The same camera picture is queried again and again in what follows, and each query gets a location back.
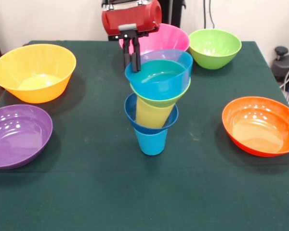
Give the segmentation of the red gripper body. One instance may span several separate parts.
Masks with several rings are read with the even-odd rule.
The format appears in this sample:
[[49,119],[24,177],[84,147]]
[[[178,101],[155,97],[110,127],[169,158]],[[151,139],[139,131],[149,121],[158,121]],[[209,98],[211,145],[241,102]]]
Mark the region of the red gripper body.
[[102,23],[109,37],[119,39],[134,30],[138,36],[157,32],[162,9],[157,0],[103,0]]

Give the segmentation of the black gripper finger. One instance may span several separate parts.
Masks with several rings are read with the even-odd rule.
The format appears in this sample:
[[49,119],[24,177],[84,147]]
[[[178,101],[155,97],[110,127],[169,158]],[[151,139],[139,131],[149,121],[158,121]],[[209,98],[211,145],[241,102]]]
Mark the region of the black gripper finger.
[[124,67],[126,68],[130,62],[132,61],[132,57],[129,52],[129,46],[131,43],[132,39],[131,38],[124,38],[123,39],[123,59],[124,59]]
[[140,58],[140,44],[138,37],[132,38],[133,53],[131,55],[132,71],[139,72],[141,70],[141,58]]

